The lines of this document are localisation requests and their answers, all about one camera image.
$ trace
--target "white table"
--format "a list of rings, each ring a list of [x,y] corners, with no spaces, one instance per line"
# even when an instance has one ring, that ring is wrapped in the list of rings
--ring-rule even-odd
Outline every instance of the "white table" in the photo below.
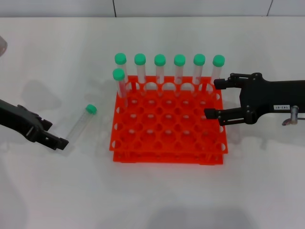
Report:
[[[120,164],[109,152],[114,55],[127,71],[143,52],[148,74],[163,53],[223,54],[229,73],[267,80],[304,79],[305,18],[2,18],[9,48],[0,58],[0,99],[54,123],[65,137],[88,104],[98,114],[68,155],[0,126],[1,229],[303,229],[305,122],[288,114],[227,128],[223,166]],[[239,90],[223,91],[225,108]]]

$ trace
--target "green screw cap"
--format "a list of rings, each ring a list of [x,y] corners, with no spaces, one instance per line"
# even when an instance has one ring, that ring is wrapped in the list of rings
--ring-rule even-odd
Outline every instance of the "green screw cap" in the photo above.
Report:
[[[123,65],[126,63],[126,56],[124,53],[118,53],[114,57],[114,61],[116,64]]]
[[[185,56],[183,56],[182,54],[178,54],[175,56],[173,63],[176,66],[183,66],[185,64]]]
[[[144,65],[146,63],[146,57],[142,53],[138,53],[134,56],[134,62],[136,65]]]
[[[116,81],[121,81],[125,78],[125,73],[124,73],[124,70],[122,68],[114,69],[113,72],[112,72],[112,75],[113,75],[113,78]]]
[[[213,59],[213,65],[216,67],[222,67],[224,65],[224,56],[216,55]]]
[[[202,54],[197,54],[194,56],[194,64],[197,66],[202,66],[205,63],[205,56]]]
[[[166,63],[165,56],[162,54],[158,54],[154,57],[154,64],[161,67],[164,66]]]
[[[93,106],[92,104],[88,104],[86,107],[86,111],[92,115],[95,115],[97,112],[97,109],[95,106]]]

